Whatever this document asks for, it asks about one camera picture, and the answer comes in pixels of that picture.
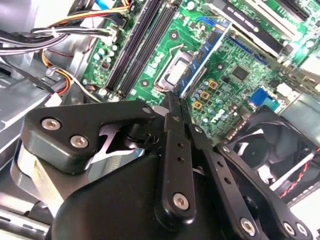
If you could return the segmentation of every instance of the metal arm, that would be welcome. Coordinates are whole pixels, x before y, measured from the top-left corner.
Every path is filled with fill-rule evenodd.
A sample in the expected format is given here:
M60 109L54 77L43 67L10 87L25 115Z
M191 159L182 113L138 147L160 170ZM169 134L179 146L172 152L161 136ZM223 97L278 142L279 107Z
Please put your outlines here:
M212 148L185 100L168 93L154 109L136 100L26 116L17 161L34 159L31 170L20 168L56 215L52 239L312 239L235 152ZM86 170L102 145L107 154L146 154L88 184Z

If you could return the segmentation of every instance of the black ram slot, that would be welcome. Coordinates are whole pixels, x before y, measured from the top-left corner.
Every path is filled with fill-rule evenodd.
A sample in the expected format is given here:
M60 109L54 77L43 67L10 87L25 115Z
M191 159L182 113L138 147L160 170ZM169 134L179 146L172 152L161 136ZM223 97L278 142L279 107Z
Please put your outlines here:
M159 11L161 1L162 0L147 0L143 5L140 15L130 32L130 36L126 40L124 47L108 76L104 85L105 89L113 91L120 83L122 76L141 44L148 27L151 25L155 15Z
M160 16L157 18L157 21L154 23L154 27L150 31L147 39L145 40L144 45L139 51L137 57L135 58L134 63L130 67L126 77L124 78L122 85L119 88L118 93L123 98L127 97L131 89L135 85L138 77L144 70L148 60L155 51L155 48L159 41L164 36L167 31L173 17L175 16L181 0L176 0L173 4L167 5L166 8L162 11Z

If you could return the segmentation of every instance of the wire bundle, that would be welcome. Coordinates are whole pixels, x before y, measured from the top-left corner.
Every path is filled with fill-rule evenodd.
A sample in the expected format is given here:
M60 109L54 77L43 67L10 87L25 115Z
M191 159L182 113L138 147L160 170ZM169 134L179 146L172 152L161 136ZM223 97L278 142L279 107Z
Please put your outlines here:
M98 11L88 10L91 7L92 6L89 4L84 10L82 9L76 12L71 11L69 16L47 28L35 28L31 30L31 32L15 33L8 33L0 30L0 44L2 45L2 47L0 47L0 56L26 54L47 49L61 43L70 34L107 37L109 33L106 29L86 28L81 27L80 24L85 18L105 17L114 13L126 12L129 5Z
M90 10L94 3L95 0L75 0L69 11L68 16L50 25L49 27L35 28L30 32L15 33L8 33L0 30L0 56L19 55L35 51L41 51L40 58L43 64L47 68L49 68L54 65L45 56L45 49L61 43L71 34L91 36L88 49L85 52L83 52L83 54L87 53L91 48L91 41L93 40L93 38L107 37L109 36L109 33L104 28L81 27L80 24L83 22L83 20L85 18L92 17L109 18L112 14L119 14L128 11L130 7L129 2L127 0L123 0L124 6L110 8L106 10ZM64 57L72 57L58 52L56 53ZM55 91L51 87L41 82L41 80L39 80L37 77L14 66L5 57L2 57L2 59L9 66L18 71L25 78L28 78L38 87L48 91L51 94L55 93ZM81 83L71 73L67 72L62 68L55 70L55 72L65 77L65 86L63 87L63 89L57 91L59 95L65 94L70 88L71 84L75 83L87 97L90 97L92 100L98 103L101 103L103 101L98 96L95 96L94 94L90 93L84 86L82 86Z

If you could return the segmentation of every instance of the black plastic part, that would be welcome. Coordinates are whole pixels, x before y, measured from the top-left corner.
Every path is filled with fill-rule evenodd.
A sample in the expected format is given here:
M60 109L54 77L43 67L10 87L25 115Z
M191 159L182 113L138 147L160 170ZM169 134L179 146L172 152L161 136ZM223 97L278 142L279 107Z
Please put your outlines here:
M306 21L310 15L303 10L294 0L277 0L281 7L287 10L298 20Z
M154 211L163 226L177 231L195 220L196 202L190 142L183 119L171 112L165 115L162 146ZM177 193L186 197L188 209L174 204Z
M225 159L213 151L212 146L203 132L196 130L196 125L189 126L192 143L192 159L194 167L201 166L209 187L211 198L215 201L218 217L222 223L222 231L226 239L267 240L267 236L259 230L254 219L238 190L237 184L227 167ZM255 229L255 235L250 236L242 228L240 220L249 220Z
M221 154L228 167L240 176L242 183L240 191L243 196L250 196L259 209L259 220L264 232L270 239L288 240L312 240L312 234L307 226L299 220L287 207L287 205L259 178L257 174L237 155L223 150L223 146L218 144L215 151ZM289 223L295 231L295 235L290 235L284 228L284 222ZM302 234L297 223L301 224L307 231L308 236Z
M294 48L290 44L288 44L284 47L284 49L282 49L282 53L286 56L289 56L293 52L293 50Z
M214 199L203 175L193 172L197 216L172 232L154 211L159 157L142 156L77 190L52 225L52 240L224 240Z
M130 67L127 75L122 81L121 86L119 87L119 94L123 98L130 93L132 87L135 85L138 77L145 68L147 61L155 51L155 47L167 31L169 24L171 23L180 6L180 3L181 0L175 0L173 4L168 5L168 7L166 6L154 23L153 28L150 30L150 33L144 42L144 45L140 49L134 63Z
M58 120L61 128L44 129L42 121L48 118ZM79 174L98 150L101 127L109 125L111 134L123 126L147 123L154 118L154 111L140 100L38 108L26 115L21 139L31 154L62 172ZM88 146L72 146L70 139L75 135L85 137Z
M108 90L115 90L121 82L122 76L134 58L148 27L159 11L161 2L161 0L147 0L143 5L139 17L135 20L135 25L130 32L130 36L126 40L104 85Z

